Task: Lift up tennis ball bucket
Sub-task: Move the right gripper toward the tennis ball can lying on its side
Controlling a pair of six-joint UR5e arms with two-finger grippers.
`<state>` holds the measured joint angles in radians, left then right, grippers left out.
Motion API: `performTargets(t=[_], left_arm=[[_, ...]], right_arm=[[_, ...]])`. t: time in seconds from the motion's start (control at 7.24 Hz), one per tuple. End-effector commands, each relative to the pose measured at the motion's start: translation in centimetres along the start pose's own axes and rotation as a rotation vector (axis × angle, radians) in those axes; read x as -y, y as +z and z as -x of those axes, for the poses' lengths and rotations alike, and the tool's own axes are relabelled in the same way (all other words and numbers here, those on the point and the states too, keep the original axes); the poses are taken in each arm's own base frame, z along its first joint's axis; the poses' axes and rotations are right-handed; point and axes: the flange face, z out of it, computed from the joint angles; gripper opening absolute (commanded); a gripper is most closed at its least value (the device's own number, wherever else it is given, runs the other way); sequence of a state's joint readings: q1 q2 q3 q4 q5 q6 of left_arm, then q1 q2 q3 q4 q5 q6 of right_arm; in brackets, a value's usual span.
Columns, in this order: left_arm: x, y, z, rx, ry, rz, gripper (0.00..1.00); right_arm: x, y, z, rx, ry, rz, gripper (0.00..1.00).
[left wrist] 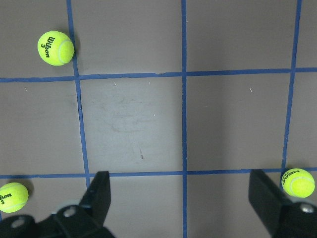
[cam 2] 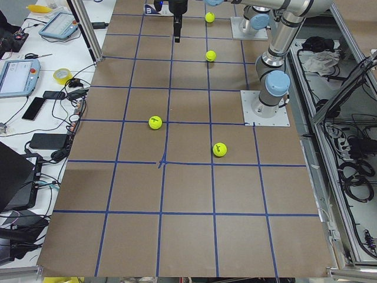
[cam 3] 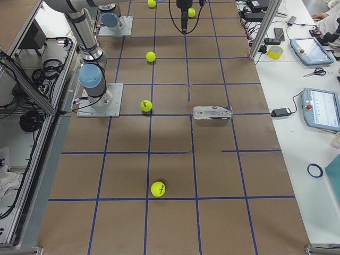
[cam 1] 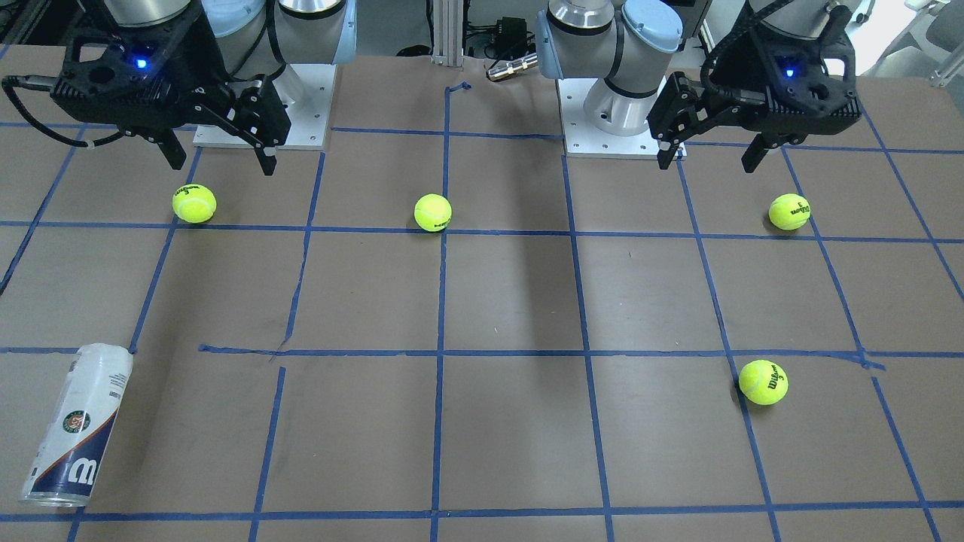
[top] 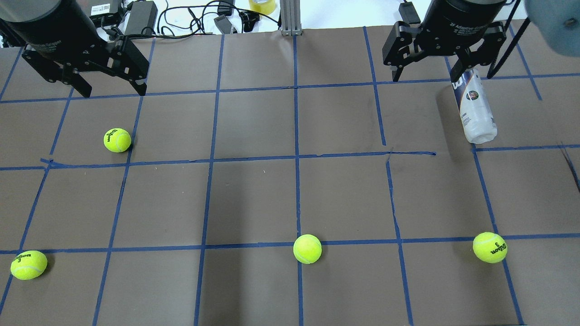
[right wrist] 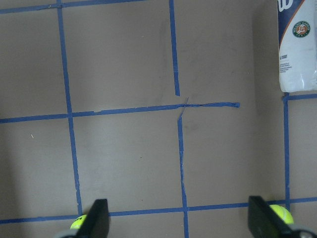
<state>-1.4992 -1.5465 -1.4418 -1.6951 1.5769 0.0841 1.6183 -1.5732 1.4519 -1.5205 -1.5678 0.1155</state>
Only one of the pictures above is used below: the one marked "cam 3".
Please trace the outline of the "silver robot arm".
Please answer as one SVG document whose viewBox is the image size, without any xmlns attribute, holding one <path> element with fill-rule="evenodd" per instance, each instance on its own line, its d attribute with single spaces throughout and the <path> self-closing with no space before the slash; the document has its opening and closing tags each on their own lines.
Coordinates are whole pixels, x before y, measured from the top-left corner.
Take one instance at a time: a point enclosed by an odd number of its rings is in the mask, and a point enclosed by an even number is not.
<svg viewBox="0 0 340 255">
<path fill-rule="evenodd" d="M 122 20 L 119 3 L 120 1 L 46 1 L 50 8 L 64 14 L 79 44 L 84 66 L 80 68 L 78 77 L 88 96 L 87 107 L 108 106 L 113 96 L 108 92 L 105 78 L 107 56 L 95 38 L 94 25 L 86 9 L 99 8 L 104 26 L 114 28 Z"/>
<path fill-rule="evenodd" d="M 111 31 L 118 31 L 124 28 L 125 20 L 122 17 L 120 5 L 106 4 L 99 5 L 101 23 Z"/>
</svg>

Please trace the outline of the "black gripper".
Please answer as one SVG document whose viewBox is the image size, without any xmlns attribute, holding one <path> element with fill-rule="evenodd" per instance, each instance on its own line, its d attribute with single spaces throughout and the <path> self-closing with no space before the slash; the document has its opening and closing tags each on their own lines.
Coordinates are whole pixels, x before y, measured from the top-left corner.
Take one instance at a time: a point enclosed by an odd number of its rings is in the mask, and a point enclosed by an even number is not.
<svg viewBox="0 0 340 255">
<path fill-rule="evenodd" d="M 176 0 L 176 6 L 181 9 L 181 32 L 187 32 L 189 8 L 193 5 L 193 0 Z"/>
</svg>

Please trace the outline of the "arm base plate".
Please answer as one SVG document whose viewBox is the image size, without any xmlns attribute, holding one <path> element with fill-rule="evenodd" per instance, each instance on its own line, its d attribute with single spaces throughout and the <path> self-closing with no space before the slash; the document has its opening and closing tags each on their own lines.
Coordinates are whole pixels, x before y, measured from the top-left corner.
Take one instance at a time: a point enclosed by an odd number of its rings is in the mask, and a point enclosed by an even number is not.
<svg viewBox="0 0 340 255">
<path fill-rule="evenodd" d="M 106 93 L 99 102 L 94 98 L 87 98 L 80 101 L 80 110 L 77 110 L 77 117 L 119 117 L 123 94 L 122 83 L 108 83 Z M 85 89 L 82 97 L 88 97 Z"/>
<path fill-rule="evenodd" d="M 116 15 L 102 15 L 99 29 L 100 37 L 130 36 L 132 32 L 133 17 Z"/>
</svg>

